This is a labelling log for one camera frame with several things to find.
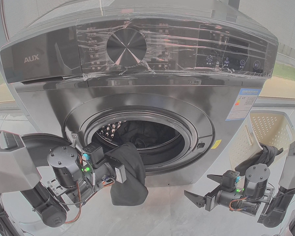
aux logo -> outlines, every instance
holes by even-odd
[[[24,63],[26,63],[26,62],[32,62],[32,61],[34,61],[34,60],[39,59],[37,56],[38,56],[38,54],[37,54],[37,55],[33,55],[32,57],[26,57],[26,58],[24,59]]]

energy label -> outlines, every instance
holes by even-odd
[[[245,119],[260,92],[261,89],[240,89],[240,92],[226,120]]]

grass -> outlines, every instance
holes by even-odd
[[[272,75],[295,81],[295,67],[276,62]]]

laundry basket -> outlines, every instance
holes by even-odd
[[[262,150],[263,143],[284,151],[275,157],[274,163],[288,151],[290,143],[295,141],[295,130],[287,120],[285,113],[273,111],[251,111],[229,147],[232,169]]]

front-load washing machine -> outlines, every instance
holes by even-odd
[[[158,187],[195,183],[211,166],[271,77],[277,46],[217,0],[78,0],[0,54],[42,131],[23,136],[36,166],[56,145],[132,142],[146,186]]]

